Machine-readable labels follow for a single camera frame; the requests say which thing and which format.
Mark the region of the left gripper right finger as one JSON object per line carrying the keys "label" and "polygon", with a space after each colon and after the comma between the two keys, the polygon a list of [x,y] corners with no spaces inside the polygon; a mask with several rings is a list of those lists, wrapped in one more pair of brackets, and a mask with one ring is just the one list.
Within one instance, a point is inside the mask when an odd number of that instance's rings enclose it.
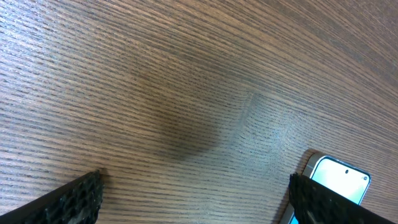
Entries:
{"label": "left gripper right finger", "polygon": [[298,173],[290,175],[289,202],[299,224],[394,224]]}

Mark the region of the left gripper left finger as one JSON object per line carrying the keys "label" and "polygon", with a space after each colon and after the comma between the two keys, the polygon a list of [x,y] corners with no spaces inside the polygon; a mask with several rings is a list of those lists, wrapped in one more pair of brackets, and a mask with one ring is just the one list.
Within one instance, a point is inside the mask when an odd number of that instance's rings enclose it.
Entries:
{"label": "left gripper left finger", "polygon": [[1,215],[1,224],[95,224],[103,192],[104,182],[100,172],[89,172]]}

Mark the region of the blue Galaxy smartphone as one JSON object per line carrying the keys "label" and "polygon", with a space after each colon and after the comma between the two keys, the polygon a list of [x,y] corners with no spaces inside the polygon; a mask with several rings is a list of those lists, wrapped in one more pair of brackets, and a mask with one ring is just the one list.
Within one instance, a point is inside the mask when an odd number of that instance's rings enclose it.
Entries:
{"label": "blue Galaxy smartphone", "polygon": [[302,174],[358,205],[371,183],[368,172],[315,151],[306,160]]}

